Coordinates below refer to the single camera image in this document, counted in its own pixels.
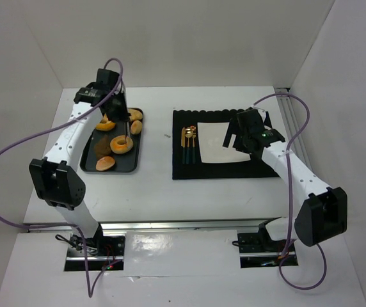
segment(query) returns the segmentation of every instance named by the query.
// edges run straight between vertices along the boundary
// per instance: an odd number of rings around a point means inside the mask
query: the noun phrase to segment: gold cutlery
[[[196,163],[196,150],[195,150],[195,147],[196,147],[196,143],[195,143],[195,138],[196,138],[196,126],[190,126],[191,130],[193,131],[193,136],[192,136],[192,139],[193,139],[193,158],[192,158],[192,163],[195,164]]]
[[[186,128],[186,137],[187,137],[187,154],[186,154],[186,164],[190,163],[190,138],[193,136],[193,130],[191,127]]]
[[[182,128],[182,139],[181,139],[181,145],[183,148],[183,159],[182,159],[182,164],[186,163],[186,159],[184,158],[184,153],[186,151],[186,139],[185,139],[185,134],[186,134],[186,128],[183,127]]]

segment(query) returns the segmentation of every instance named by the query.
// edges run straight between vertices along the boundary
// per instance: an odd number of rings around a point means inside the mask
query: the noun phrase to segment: square plate
[[[238,152],[232,147],[235,135],[232,136],[230,146],[223,147],[227,128],[228,123],[197,123],[202,163],[233,163],[250,160],[250,155]]]

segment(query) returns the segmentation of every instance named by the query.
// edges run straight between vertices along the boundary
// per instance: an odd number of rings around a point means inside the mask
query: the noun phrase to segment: cable
[[[309,287],[300,287],[300,286],[296,286],[296,285],[293,285],[291,282],[289,282],[287,280],[287,278],[285,278],[284,274],[283,274],[283,271],[282,271],[282,265],[284,263],[284,261],[286,261],[286,259],[288,259],[289,257],[291,256],[288,256],[288,257],[285,257],[283,258],[283,260],[281,260],[280,264],[278,265],[278,269],[280,270],[280,275],[281,277],[284,279],[284,281],[289,285],[291,286],[292,288],[295,288],[295,289],[298,289],[298,290],[312,290],[314,288],[317,288],[325,279],[325,276],[326,276],[326,272],[328,270],[327,268],[327,265],[326,265],[326,258],[325,258],[325,254],[324,254],[324,251],[322,250],[322,247],[320,247],[319,244],[317,244],[317,247],[319,248],[319,251],[321,252],[321,256],[322,256],[322,260],[324,261],[324,272],[322,274],[322,277],[321,279],[314,285],[312,286],[309,286]]]
[[[16,142],[12,143],[11,145],[8,145],[4,149],[1,149],[0,150],[0,155],[2,155],[3,153],[9,151],[10,149],[12,149],[12,148],[14,148],[14,147],[16,147],[16,146],[18,146],[20,144],[25,143],[26,141],[29,141],[30,139],[35,139],[38,136],[43,136],[45,134],[49,134],[51,132],[54,132],[54,131],[57,131],[57,130],[60,130],[60,129],[69,127],[72,124],[76,123],[77,121],[82,120],[85,116],[88,116],[90,113],[94,112],[94,110],[96,110],[102,104],[104,104],[115,93],[115,91],[119,87],[119,84],[121,83],[122,77],[123,77],[123,65],[122,65],[122,62],[119,59],[116,59],[116,58],[109,59],[106,62],[106,64],[105,64],[105,68],[112,61],[116,61],[119,64],[119,67],[120,67],[119,78],[118,78],[115,86],[113,87],[113,89],[96,106],[94,106],[93,108],[91,108],[89,111],[81,114],[75,120],[71,120],[71,121],[69,121],[67,123],[64,123],[64,124],[62,124],[60,126],[57,126],[55,128],[51,128],[51,129],[48,129],[48,130],[45,130],[45,131],[38,132],[36,134],[33,134],[33,135],[28,136],[26,138],[23,138],[23,139],[21,139],[19,141],[16,141]],[[99,275],[96,277],[95,281],[93,282],[92,288],[91,288],[91,286],[90,286],[90,277],[89,277],[89,266],[88,266],[88,252],[87,252],[87,249],[86,249],[86,239],[85,239],[85,236],[84,236],[82,230],[77,225],[70,224],[70,223],[53,223],[53,224],[48,224],[48,225],[33,225],[33,226],[30,226],[30,225],[23,225],[23,224],[17,224],[17,223],[14,223],[14,222],[10,222],[7,219],[3,218],[2,216],[0,216],[0,221],[3,222],[4,224],[9,225],[9,226],[16,227],[16,228],[20,228],[20,229],[25,229],[25,230],[39,229],[39,228],[50,228],[50,227],[59,227],[59,226],[70,226],[70,227],[75,228],[79,232],[79,234],[81,235],[82,243],[83,243],[83,246],[84,246],[86,284],[88,286],[88,295],[89,295],[89,297],[92,297],[92,295],[93,295],[93,289],[95,288],[95,284],[96,284],[99,276],[102,275],[102,272],[99,273]]]
[[[310,287],[295,286],[292,283],[290,283],[282,273],[282,264],[288,258],[287,257],[288,248],[293,243],[293,242],[291,242],[293,195],[292,195],[292,172],[291,172],[290,148],[291,148],[292,143],[295,141],[295,139],[304,131],[304,129],[308,125],[308,122],[310,121],[310,109],[308,108],[307,104],[301,98],[299,98],[299,97],[297,97],[293,94],[290,94],[290,93],[270,94],[270,95],[265,96],[265,97],[261,98],[260,100],[256,101],[253,104],[253,107],[256,106],[257,104],[261,103],[265,99],[268,99],[268,98],[271,98],[271,97],[280,97],[280,96],[294,98],[299,103],[301,103],[303,105],[303,107],[305,108],[305,111],[306,111],[306,120],[305,120],[304,124],[301,126],[301,128],[295,133],[295,135],[293,135],[291,137],[291,139],[288,142],[287,147],[285,149],[285,157],[287,159],[288,188],[289,188],[289,219],[288,219],[288,229],[287,229],[287,240],[285,241],[285,246],[284,246],[284,249],[281,253],[281,257],[283,258],[283,260],[280,262],[278,268],[280,270],[281,277],[284,279],[284,281],[288,285],[292,286],[293,288],[299,289],[299,290],[311,290],[311,289],[314,289],[314,288],[318,287],[324,281],[325,276],[326,276],[326,272],[327,272],[326,257],[325,257],[324,251],[322,250],[322,248],[320,247],[319,244],[317,244],[317,246],[318,246],[319,250],[321,251],[322,259],[324,260],[324,273],[322,275],[322,278],[318,281],[318,283],[316,283],[316,284],[314,284],[313,286],[310,286]]]

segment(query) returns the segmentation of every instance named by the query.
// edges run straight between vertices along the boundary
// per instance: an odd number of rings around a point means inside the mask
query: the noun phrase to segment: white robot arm
[[[62,131],[53,147],[42,160],[33,159],[29,172],[39,198],[54,207],[70,224],[75,224],[83,232],[88,249],[99,252],[110,238],[103,236],[101,225],[92,217],[85,205],[86,187],[77,175],[77,165],[83,148],[91,133],[101,121],[102,114],[113,122],[125,122],[125,135],[129,136],[130,114],[127,112],[125,88],[120,82],[113,96],[99,108],[94,108],[105,96],[109,95],[119,78],[119,74],[99,69],[96,82],[81,88],[74,99],[69,121],[75,123]],[[84,118],[79,116],[91,111]],[[71,238],[75,246],[81,245],[77,228],[73,228]]]
[[[268,164],[288,184],[287,143],[275,129],[264,126],[258,109],[252,107],[237,113],[228,126],[223,146],[229,145],[232,134],[236,135],[233,147]],[[292,150],[290,158],[292,195],[299,213],[293,220],[291,239],[299,239],[313,246],[346,231],[347,195],[340,187],[317,178]],[[267,240],[287,238],[289,218],[280,217],[260,225],[268,234]]]

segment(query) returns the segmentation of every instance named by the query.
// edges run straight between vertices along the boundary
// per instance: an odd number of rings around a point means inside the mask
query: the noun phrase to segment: purple cable
[[[263,98],[261,98],[260,100],[256,101],[253,106],[256,106],[257,104],[261,103],[262,101],[264,101],[265,99],[271,98],[271,97],[278,97],[278,96],[285,96],[285,97],[290,97],[290,98],[294,98],[296,99],[298,102],[300,102],[303,107],[305,108],[306,111],[306,120],[304,122],[304,124],[301,126],[301,128],[297,131],[297,133],[295,133],[295,135],[293,135],[290,139],[290,141],[287,144],[287,147],[285,149],[286,154],[285,154],[285,158],[287,159],[287,175],[288,175],[288,188],[289,188],[289,220],[288,220],[288,229],[287,229],[287,240],[285,241],[285,246],[284,249],[281,253],[281,256],[284,257],[287,252],[288,252],[288,248],[290,247],[290,245],[292,244],[291,242],[291,232],[292,232],[292,210],[293,210],[293,205],[292,205],[292,201],[293,201],[293,191],[292,191],[292,172],[291,172],[291,160],[290,160],[290,154],[289,154],[289,150],[291,148],[291,145],[293,144],[293,142],[295,141],[295,139],[304,131],[304,129],[306,128],[306,126],[308,125],[308,122],[310,121],[310,110],[307,106],[307,104],[299,97],[290,94],[290,93],[275,93],[275,94],[270,94],[268,96],[265,96]],[[284,263],[284,260],[287,259],[288,257],[284,258],[278,268],[280,270],[280,275],[281,277],[284,279],[284,281],[292,286],[293,288],[299,289],[299,290],[311,290],[314,289],[316,287],[318,287],[325,279],[326,276],[326,271],[327,271],[327,266],[326,266],[326,258],[325,258],[325,254],[324,251],[322,250],[322,248],[320,247],[320,245],[317,245],[319,250],[321,251],[321,255],[322,255],[322,259],[324,260],[324,274],[322,276],[322,278],[320,279],[320,281],[318,283],[316,283],[315,285],[311,286],[311,287],[299,287],[299,286],[295,286],[292,283],[290,283],[288,280],[285,279],[282,271],[281,271],[281,267],[282,264]]]
[[[282,271],[282,265],[283,265],[284,261],[286,261],[286,259],[288,259],[289,257],[291,257],[291,256],[287,256],[283,260],[281,260],[280,264],[278,265],[278,269],[280,270],[280,275],[284,279],[284,281],[286,282],[286,284],[288,284],[292,288],[295,288],[295,289],[298,289],[298,290],[312,290],[314,288],[317,288],[324,281],[325,276],[326,276],[326,272],[328,270],[327,265],[326,265],[326,258],[325,258],[324,251],[322,250],[322,247],[320,247],[319,244],[317,244],[317,247],[319,248],[319,251],[321,252],[322,260],[324,261],[324,272],[322,274],[321,279],[316,284],[314,284],[312,286],[309,286],[309,287],[300,287],[300,286],[293,285],[291,282],[289,282],[287,280],[287,278],[285,278],[285,276],[283,274],[283,271]]]
[[[64,123],[58,127],[55,128],[51,128],[45,131],[41,131],[39,133],[33,134],[32,136],[28,136],[26,138],[23,138],[19,141],[16,141],[14,143],[12,143],[11,145],[8,145],[7,147],[5,147],[4,149],[0,150],[0,155],[2,155],[3,153],[7,152],[8,150],[10,150],[11,148],[14,148],[20,144],[25,143],[26,141],[29,141],[30,139],[35,139],[38,136],[43,136],[45,134],[49,134],[51,132],[66,128],[71,126],[72,124],[74,124],[75,122],[82,120],[85,116],[88,116],[90,113],[94,112],[94,110],[96,110],[98,107],[100,107],[102,104],[104,104],[116,91],[116,89],[118,88],[120,82],[122,81],[122,77],[123,77],[123,65],[122,62],[119,59],[116,58],[111,58],[109,59],[106,64],[105,64],[105,68],[107,67],[107,65],[112,62],[112,61],[116,61],[119,64],[120,67],[120,72],[119,72],[119,78],[115,84],[115,87],[105,96],[105,98],[103,98],[96,106],[94,106],[92,109],[90,109],[89,111],[83,113],[82,115],[80,115],[79,117],[77,117],[75,120],[71,120],[67,123]],[[81,231],[81,229],[75,225],[75,224],[70,224],[70,223],[53,223],[53,224],[47,224],[47,225],[23,225],[23,224],[17,224],[17,223],[13,223],[10,222],[8,220],[6,220],[5,218],[3,218],[2,216],[0,216],[0,221],[3,222],[4,224],[7,224],[9,226],[12,227],[16,227],[16,228],[21,228],[21,229],[25,229],[25,230],[30,230],[30,229],[39,229],[39,228],[50,228],[50,227],[57,227],[57,226],[70,226],[70,227],[74,227],[78,230],[79,234],[81,235],[82,238],[82,242],[83,242],[83,246],[86,246],[86,239],[85,236],[83,234],[83,232]],[[91,289],[91,285],[90,285],[90,278],[89,278],[89,266],[88,266],[88,254],[86,252],[86,248],[84,249],[84,256],[85,256],[85,273],[86,273],[86,284],[88,286],[88,295],[89,297],[92,297],[93,295],[93,287]]]

